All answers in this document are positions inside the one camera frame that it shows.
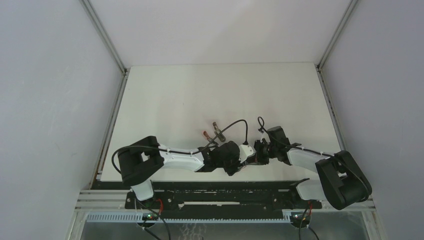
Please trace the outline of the metal stapler magazine piece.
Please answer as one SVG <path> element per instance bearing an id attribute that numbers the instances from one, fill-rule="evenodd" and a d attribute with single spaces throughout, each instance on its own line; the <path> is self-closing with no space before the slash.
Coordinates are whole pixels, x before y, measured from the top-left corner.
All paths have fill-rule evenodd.
<path id="1" fill-rule="evenodd" d="M 214 122 L 212 123 L 212 126 L 213 126 L 214 133 L 215 133 L 215 136 L 217 137 L 217 139 L 218 139 L 220 142 L 222 142 L 222 143 L 226 142 L 226 137 L 222 134 L 222 131 L 221 131 L 221 129 L 219 128 L 219 126 L 218 126 L 218 124 L 217 124 L 217 122 L 216 122 L 216 121 L 214 121 Z"/>

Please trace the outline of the pink white mini stapler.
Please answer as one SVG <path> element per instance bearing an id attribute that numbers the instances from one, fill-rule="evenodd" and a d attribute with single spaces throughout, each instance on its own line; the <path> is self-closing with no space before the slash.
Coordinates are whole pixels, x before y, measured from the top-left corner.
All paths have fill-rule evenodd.
<path id="1" fill-rule="evenodd" d="M 203 136 L 205 137 L 205 139 L 208 141 L 208 142 L 212 142 L 213 141 L 213 138 L 208 134 L 208 132 L 207 131 L 203 131 Z"/>

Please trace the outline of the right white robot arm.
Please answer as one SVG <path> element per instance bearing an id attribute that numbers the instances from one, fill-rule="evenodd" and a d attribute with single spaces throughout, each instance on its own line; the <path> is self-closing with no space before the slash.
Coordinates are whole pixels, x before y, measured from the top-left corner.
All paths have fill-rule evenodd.
<path id="1" fill-rule="evenodd" d="M 255 162 L 267 164 L 270 159 L 289 166 L 300 167 L 318 175 L 318 179 L 307 179 L 298 183 L 289 194 L 289 203 L 302 208 L 309 200 L 327 201 L 333 208 L 346 207 L 368 200 L 373 189 L 354 157 L 347 150 L 324 153 L 290 143 L 281 126 L 260 131 L 269 140 L 261 138 L 254 142 Z"/>

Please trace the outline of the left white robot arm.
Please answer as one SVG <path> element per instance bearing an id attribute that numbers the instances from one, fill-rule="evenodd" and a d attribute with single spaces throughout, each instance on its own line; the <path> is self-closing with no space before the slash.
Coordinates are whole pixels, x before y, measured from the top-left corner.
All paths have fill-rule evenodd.
<path id="1" fill-rule="evenodd" d="M 148 136 L 116 150 L 111 161 L 121 175 L 122 184 L 134 192 L 138 204 L 149 209 L 157 200 L 151 177 L 160 169 L 209 173 L 221 168 L 232 176 L 251 152 L 250 146 L 233 141 L 221 146 L 176 149 L 160 144 L 155 136 Z"/>

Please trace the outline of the red white staple box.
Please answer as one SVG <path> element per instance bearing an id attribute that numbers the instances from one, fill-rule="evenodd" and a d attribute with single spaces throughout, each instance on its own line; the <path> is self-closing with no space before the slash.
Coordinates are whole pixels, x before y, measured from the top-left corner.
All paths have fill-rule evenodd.
<path id="1" fill-rule="evenodd" d="M 239 167 L 240 168 L 244 168 L 244 167 L 246 167 L 246 166 L 255 166 L 255 165 L 257 165 L 258 163 L 257 162 L 248 162 L 248 161 L 244 161 L 244 162 L 242 162 L 240 165 L 239 165 Z"/>

